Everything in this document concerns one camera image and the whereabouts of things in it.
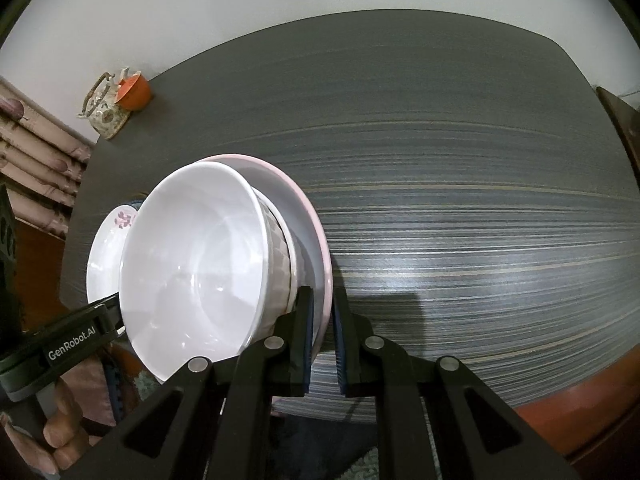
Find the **person's left hand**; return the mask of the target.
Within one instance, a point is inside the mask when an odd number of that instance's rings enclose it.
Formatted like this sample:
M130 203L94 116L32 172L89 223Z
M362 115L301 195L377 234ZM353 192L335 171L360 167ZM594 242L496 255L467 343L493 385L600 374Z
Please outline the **person's left hand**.
M81 427L82 411L72 390L60 378L54 389L56 410L43 428L47 451L32 437L18 430L9 415L1 413L1 426L23 462L46 476L57 476L70 468L91 448L89 436Z

